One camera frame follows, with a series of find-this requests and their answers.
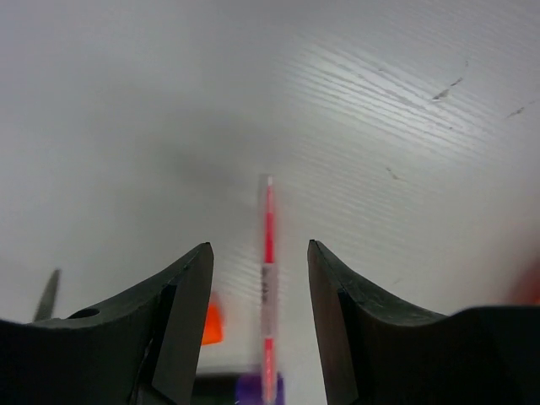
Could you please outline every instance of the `purple object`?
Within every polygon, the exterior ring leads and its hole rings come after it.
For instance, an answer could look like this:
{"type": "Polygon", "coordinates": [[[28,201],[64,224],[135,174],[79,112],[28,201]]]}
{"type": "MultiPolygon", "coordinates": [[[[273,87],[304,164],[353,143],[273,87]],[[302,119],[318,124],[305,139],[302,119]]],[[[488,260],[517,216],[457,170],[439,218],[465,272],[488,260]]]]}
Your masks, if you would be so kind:
{"type": "MultiPolygon", "coordinates": [[[[236,403],[238,405],[264,405],[262,403],[261,376],[244,374],[236,382],[236,403]]],[[[284,379],[278,374],[278,394],[275,405],[285,405],[284,379]]]]}

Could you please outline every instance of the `red pen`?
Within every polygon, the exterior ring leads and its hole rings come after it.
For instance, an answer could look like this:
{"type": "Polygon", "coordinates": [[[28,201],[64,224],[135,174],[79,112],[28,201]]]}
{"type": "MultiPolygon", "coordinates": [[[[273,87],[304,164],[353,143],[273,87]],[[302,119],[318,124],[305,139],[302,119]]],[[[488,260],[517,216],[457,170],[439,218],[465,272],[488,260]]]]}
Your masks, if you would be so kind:
{"type": "Polygon", "coordinates": [[[276,332],[278,319],[278,268],[275,262],[275,202],[273,177],[265,177],[264,201],[264,252],[262,255],[261,282],[261,335],[262,335],[262,401],[273,405],[277,395],[278,371],[276,368],[276,332]]]}

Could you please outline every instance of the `white surface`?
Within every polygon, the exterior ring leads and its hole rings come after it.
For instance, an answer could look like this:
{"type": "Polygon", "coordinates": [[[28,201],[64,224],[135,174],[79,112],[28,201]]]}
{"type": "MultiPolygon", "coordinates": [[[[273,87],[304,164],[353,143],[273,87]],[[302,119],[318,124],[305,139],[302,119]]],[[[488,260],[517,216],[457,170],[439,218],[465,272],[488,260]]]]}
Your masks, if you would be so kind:
{"type": "Polygon", "coordinates": [[[279,362],[288,403],[319,405],[310,238],[446,313],[502,300],[537,253],[533,0],[19,0],[0,11],[8,319],[30,320],[54,267],[67,316],[209,240],[227,342],[205,348],[201,368],[255,364],[257,175],[272,172],[279,362]]]}

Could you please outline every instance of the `marker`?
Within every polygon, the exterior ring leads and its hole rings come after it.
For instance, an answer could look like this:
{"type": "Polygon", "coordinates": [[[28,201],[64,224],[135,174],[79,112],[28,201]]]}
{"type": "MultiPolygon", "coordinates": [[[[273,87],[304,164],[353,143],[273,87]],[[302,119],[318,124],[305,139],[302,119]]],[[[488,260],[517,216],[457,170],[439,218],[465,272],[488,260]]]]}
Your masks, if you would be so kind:
{"type": "Polygon", "coordinates": [[[261,335],[262,335],[262,402],[276,402],[278,371],[276,368],[276,331],[278,314],[278,268],[275,263],[275,217],[273,177],[265,179],[264,201],[264,248],[262,255],[261,282],[261,335]]]}

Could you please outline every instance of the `orange block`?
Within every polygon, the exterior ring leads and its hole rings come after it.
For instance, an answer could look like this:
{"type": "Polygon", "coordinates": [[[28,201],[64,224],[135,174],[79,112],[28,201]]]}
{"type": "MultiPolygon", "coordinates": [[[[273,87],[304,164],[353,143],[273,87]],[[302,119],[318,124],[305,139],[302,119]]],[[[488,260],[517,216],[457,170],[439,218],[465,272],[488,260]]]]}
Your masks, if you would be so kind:
{"type": "Polygon", "coordinates": [[[223,342],[223,322],[221,310],[217,300],[210,300],[206,321],[204,322],[204,333],[202,334],[202,345],[223,342]]]}

